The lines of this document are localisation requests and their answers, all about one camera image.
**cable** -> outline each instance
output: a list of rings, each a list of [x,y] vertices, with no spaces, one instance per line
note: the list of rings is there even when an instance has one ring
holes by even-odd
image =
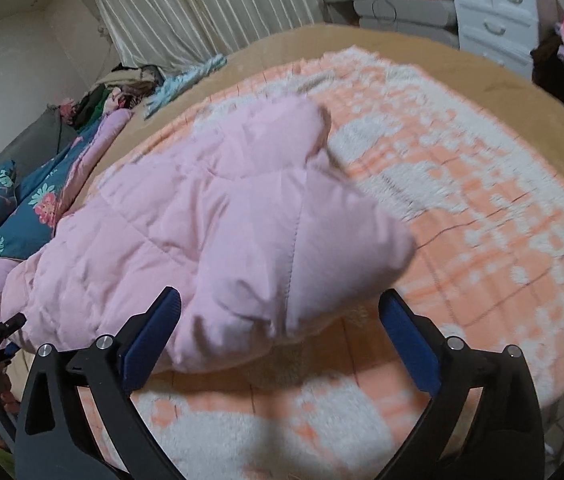
[[[398,9],[395,8],[395,6],[389,1],[389,0],[384,0],[384,2],[388,5],[390,5],[393,8],[393,19],[392,20],[388,20],[387,18],[380,18],[376,13],[375,13],[375,3],[378,0],[373,0],[373,3],[371,4],[371,10],[373,11],[373,16],[376,20],[381,21],[381,22],[389,22],[389,23],[395,23],[398,21]]]

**light blue cloth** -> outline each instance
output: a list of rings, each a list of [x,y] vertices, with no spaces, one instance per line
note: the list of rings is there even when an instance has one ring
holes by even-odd
[[[173,99],[186,92],[197,82],[208,77],[211,73],[222,68],[225,64],[226,57],[218,54],[203,65],[198,65],[188,72],[167,77],[164,84],[149,98],[146,111],[144,112],[144,119],[151,117],[160,108],[169,104]]]

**orange and white rug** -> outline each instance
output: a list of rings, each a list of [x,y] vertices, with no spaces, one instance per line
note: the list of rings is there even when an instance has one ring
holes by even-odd
[[[564,392],[564,180],[518,135],[414,66],[350,48],[267,70],[187,110],[94,183],[258,94],[308,94],[329,150],[407,220],[419,249],[397,288],[444,335],[520,346],[540,404]],[[132,399],[190,480],[373,478],[428,401],[376,304],[299,346],[214,374],[153,376]],[[84,403],[104,456],[122,466]]]

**blue gripper pad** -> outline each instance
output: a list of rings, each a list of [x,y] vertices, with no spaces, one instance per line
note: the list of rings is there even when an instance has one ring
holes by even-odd
[[[17,346],[15,343],[8,343],[8,345],[6,345],[6,348],[4,348],[4,355],[8,359],[15,357],[15,354],[17,352],[19,352],[19,346]]]
[[[385,292],[379,304],[380,322],[386,330],[415,386],[432,397],[441,386],[440,361],[399,301]]]
[[[128,395],[146,384],[182,312],[182,300],[175,288],[165,289],[156,303],[147,313],[149,320],[119,358],[122,389]]]

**lavender fabric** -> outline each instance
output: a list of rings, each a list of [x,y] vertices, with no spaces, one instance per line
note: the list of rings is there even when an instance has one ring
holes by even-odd
[[[308,98],[260,99],[126,164],[12,270],[14,341],[82,348],[164,286],[182,317],[159,370],[242,364],[319,332],[406,270],[408,227],[332,167],[330,120]]]

